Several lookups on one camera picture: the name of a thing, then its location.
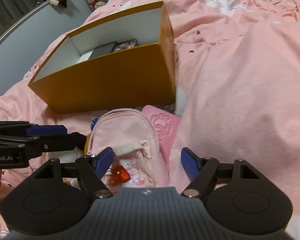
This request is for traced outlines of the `pink mini backpack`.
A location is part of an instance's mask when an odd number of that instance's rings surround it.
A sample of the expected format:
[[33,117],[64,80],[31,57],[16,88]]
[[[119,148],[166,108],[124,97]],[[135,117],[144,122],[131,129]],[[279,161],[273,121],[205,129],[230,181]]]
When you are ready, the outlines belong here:
[[112,193],[122,187],[166,187],[167,165],[154,126],[140,111],[115,109],[101,116],[88,137],[85,153],[92,157],[106,147],[115,153],[102,177]]

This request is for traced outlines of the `long white box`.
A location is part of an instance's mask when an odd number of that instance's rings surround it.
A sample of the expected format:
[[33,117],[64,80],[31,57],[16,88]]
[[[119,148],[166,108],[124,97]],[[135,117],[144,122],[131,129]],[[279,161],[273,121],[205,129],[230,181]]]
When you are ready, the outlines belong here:
[[77,63],[81,63],[81,62],[93,59],[94,58],[93,54],[94,54],[94,50],[90,50],[90,51],[83,53]]

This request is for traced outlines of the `orange cardboard storage box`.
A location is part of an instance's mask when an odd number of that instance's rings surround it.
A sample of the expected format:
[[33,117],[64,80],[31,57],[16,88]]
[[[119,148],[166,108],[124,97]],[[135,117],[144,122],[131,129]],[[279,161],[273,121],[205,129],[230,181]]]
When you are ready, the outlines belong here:
[[[111,42],[137,47],[77,63]],[[68,33],[29,81],[60,114],[175,102],[174,37],[162,1],[117,11]]]

